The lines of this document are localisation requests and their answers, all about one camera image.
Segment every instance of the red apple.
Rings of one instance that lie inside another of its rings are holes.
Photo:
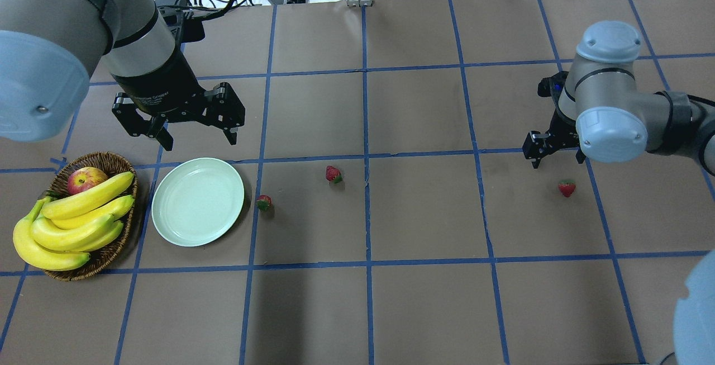
[[[70,195],[76,195],[79,192],[84,192],[87,189],[97,186],[107,179],[109,179],[107,174],[99,168],[80,168],[72,172],[69,179],[67,179],[67,192],[69,192]]]

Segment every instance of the strawberry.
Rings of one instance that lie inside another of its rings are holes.
[[[339,169],[333,167],[332,165],[329,165],[327,166],[327,168],[325,168],[325,179],[329,180],[332,183],[340,183],[342,182],[342,174],[340,173]]]
[[[559,192],[565,197],[569,197],[576,190],[576,184],[572,179],[563,179],[559,182]]]
[[[270,196],[260,195],[256,200],[256,207],[258,207],[258,210],[266,212],[273,207],[273,201],[271,201]]]

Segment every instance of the basket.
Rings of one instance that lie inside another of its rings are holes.
[[[127,161],[125,157],[122,157],[119,154],[111,153],[110,151],[102,151],[101,153],[90,153],[75,159],[75,161],[70,162],[62,168],[62,171],[60,171],[54,178],[46,193],[56,195],[60,198],[69,196],[69,192],[67,192],[67,179],[69,179],[72,172],[82,167],[99,168],[109,177],[126,171],[132,172],[135,176],[134,181],[127,188],[127,190],[120,194],[120,196],[131,194],[132,197],[135,198],[135,203],[132,205],[130,212],[121,218],[121,220],[125,223],[122,233],[120,233],[117,239],[110,242],[109,245],[99,248],[94,252],[90,252],[89,261],[83,266],[69,271],[44,271],[47,276],[50,276],[55,280],[84,280],[85,278],[94,276],[104,270],[120,255],[120,252],[122,252],[132,236],[132,230],[135,229],[136,191],[139,183],[136,179],[136,171],[132,164]]]

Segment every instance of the yellow banana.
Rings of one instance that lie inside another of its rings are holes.
[[[77,217],[67,218],[66,220],[53,219],[52,222],[54,225],[62,228],[63,230],[71,230],[72,228],[81,227],[82,225],[87,224],[95,218],[105,214],[111,214],[115,217],[115,219],[122,218],[130,211],[133,204],[134,198],[132,195],[126,195],[117,197],[102,207],[96,208],[82,215],[78,215]]]
[[[31,234],[35,242],[47,249],[77,250],[80,246],[88,245],[109,232],[114,220],[111,214],[105,214],[82,227],[62,230],[40,215],[32,223]]]
[[[105,245],[109,245],[110,242],[117,239],[117,237],[122,233],[122,228],[124,227],[125,225],[122,221],[114,221],[112,223],[112,229],[109,230],[109,232],[102,235],[102,237],[98,240],[95,240],[94,243],[88,243],[87,245],[80,246],[77,250],[80,252],[92,252],[99,248],[104,248]]]
[[[122,172],[98,184],[92,189],[77,193],[64,199],[49,202],[42,208],[41,214],[52,220],[66,220],[90,212],[109,202],[127,189],[134,179],[132,172]]]
[[[15,250],[22,260],[25,260],[29,265],[35,266],[36,268],[52,271],[66,271],[79,268],[89,261],[89,253],[53,252],[43,248],[35,242],[30,235],[32,223],[37,218],[43,205],[49,201],[49,197],[38,200],[31,212],[17,222],[12,233],[12,242],[15,245]]]

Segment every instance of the plate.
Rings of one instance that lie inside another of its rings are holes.
[[[174,245],[205,245],[233,225],[243,201],[243,181],[234,167],[215,158],[192,159],[161,180],[151,220]]]

